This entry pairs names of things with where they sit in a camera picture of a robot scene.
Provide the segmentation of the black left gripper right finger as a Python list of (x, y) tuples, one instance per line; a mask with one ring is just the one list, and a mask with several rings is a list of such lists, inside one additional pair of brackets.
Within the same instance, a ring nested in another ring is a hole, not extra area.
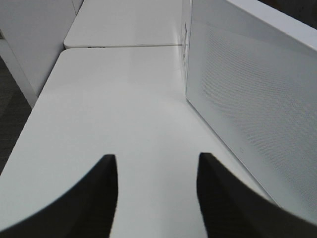
[(267, 201), (213, 154), (201, 153), (197, 196), (210, 238), (315, 238), (316, 225)]

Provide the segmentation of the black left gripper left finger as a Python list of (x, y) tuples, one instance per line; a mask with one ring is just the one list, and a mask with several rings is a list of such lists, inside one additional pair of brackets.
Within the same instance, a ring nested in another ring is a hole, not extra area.
[(108, 238), (117, 205), (117, 164), (104, 155), (70, 190), (2, 238)]

